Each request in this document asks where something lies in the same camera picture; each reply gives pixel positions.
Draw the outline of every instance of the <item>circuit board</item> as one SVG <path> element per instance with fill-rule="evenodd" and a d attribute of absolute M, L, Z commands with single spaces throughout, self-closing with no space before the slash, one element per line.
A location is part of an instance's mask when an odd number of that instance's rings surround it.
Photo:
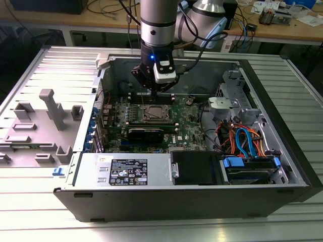
<path fill-rule="evenodd" d="M 177 97 L 172 105 L 131 104 L 120 98 L 105 111 L 106 153 L 169 153 L 175 150 L 206 150 L 205 136 L 197 122 L 198 103 L 186 104 L 187 97 Z M 126 134 L 131 128 L 161 129 L 159 144 L 129 144 Z"/>

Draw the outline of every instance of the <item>power supply label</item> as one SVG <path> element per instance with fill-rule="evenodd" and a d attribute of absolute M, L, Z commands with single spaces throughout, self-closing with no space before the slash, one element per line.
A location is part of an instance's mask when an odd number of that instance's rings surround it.
<path fill-rule="evenodd" d="M 111 162 L 111 186 L 147 185 L 147 159 L 114 159 Z"/>

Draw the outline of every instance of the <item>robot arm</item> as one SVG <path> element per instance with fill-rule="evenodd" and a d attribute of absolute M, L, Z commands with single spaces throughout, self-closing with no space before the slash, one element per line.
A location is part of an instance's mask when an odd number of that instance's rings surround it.
<path fill-rule="evenodd" d="M 179 80 L 172 51 L 176 37 L 182 41 L 192 41 L 182 13 L 178 14 L 181 0 L 141 0 L 141 64 L 132 70 L 139 83 L 151 90 L 154 97 L 164 92 Z M 223 0 L 198 0 L 188 12 L 204 39 L 221 32 L 226 24 Z M 204 46 L 203 38 L 195 44 Z"/>

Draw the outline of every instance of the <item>workbench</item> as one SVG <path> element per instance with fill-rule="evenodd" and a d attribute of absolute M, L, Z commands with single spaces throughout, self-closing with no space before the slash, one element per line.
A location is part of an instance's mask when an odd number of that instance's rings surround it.
<path fill-rule="evenodd" d="M 86 107 L 97 77 L 98 54 L 137 54 L 139 50 L 51 47 L 41 49 L 0 106 L 0 139 L 16 117 L 13 108 L 39 102 L 52 88 L 64 109 Z M 186 51 L 185 56 L 197 57 Z M 288 59 L 278 55 L 206 52 L 202 57 L 246 59 L 323 181 L 323 99 Z M 0 237 L 10 241 L 318 241 L 323 239 L 323 193 L 292 203 L 267 218 L 82 223 L 52 194 L 64 179 L 53 168 L 0 168 Z"/>
<path fill-rule="evenodd" d="M 269 43 L 284 43 L 284 44 L 306 44 L 306 45 L 320 45 L 323 42 L 323 25 L 311 27 L 296 19 L 292 19 L 290 25 L 263 25 L 259 24 L 259 14 L 251 13 L 252 6 L 240 7 L 243 16 L 248 20 L 249 24 L 257 25 L 257 30 L 253 41 L 269 42 Z M 312 16 L 316 16 L 318 12 L 323 12 L 323 6 L 315 4 L 313 11 L 310 13 Z M 227 31 L 229 36 L 225 38 L 222 45 L 221 52 L 229 52 L 232 42 L 239 39 L 242 34 L 242 26 L 239 26 L 238 21 L 233 21 L 232 27 Z"/>
<path fill-rule="evenodd" d="M 116 4 L 115 0 L 101 0 L 101 5 Z M 40 13 L 40 12 L 25 12 L 15 11 L 10 5 L 14 15 L 27 28 L 40 29 L 57 29 L 61 30 L 64 36 L 66 46 L 74 46 L 72 31 L 90 31 L 90 32 L 106 32 L 106 33 L 127 33 L 126 12 L 118 11 L 117 20 L 106 17 L 102 14 L 92 13 L 84 9 L 80 15 L 69 15 L 59 13 Z M 121 6 L 112 6 L 106 8 L 106 11 L 113 11 L 120 9 Z M 138 19 L 140 19 L 140 5 L 136 6 L 138 12 Z M 323 25 L 311 27 L 295 19 L 292 20 L 290 26 L 283 25 L 261 25 L 258 21 L 258 14 L 248 14 L 251 11 L 251 6 L 241 7 L 243 15 L 248 19 L 249 23 L 258 25 L 253 41 L 259 42 L 274 42 L 274 43 L 288 43 L 288 44 L 307 44 L 320 45 L 323 41 Z M 90 9 L 100 12 L 98 3 L 90 6 Z M 323 11 L 323 7 L 315 5 L 314 11 Z M 21 27 L 7 10 L 4 0 L 0 0 L 0 26 Z M 229 36 L 224 41 L 222 52 L 228 52 L 234 40 L 239 38 L 242 30 L 238 26 L 237 21 L 233 21 L 232 27 L 227 31 Z M 130 33 L 137 34 L 136 25 L 132 21 L 130 24 Z"/>

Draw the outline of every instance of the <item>motherboard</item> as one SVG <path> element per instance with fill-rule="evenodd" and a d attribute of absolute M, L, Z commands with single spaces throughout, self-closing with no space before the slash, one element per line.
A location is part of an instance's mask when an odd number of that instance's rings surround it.
<path fill-rule="evenodd" d="M 149 103 L 147 98 L 120 97 L 104 106 L 106 153 L 170 153 L 206 150 L 198 122 L 199 102 L 172 97 Z"/>

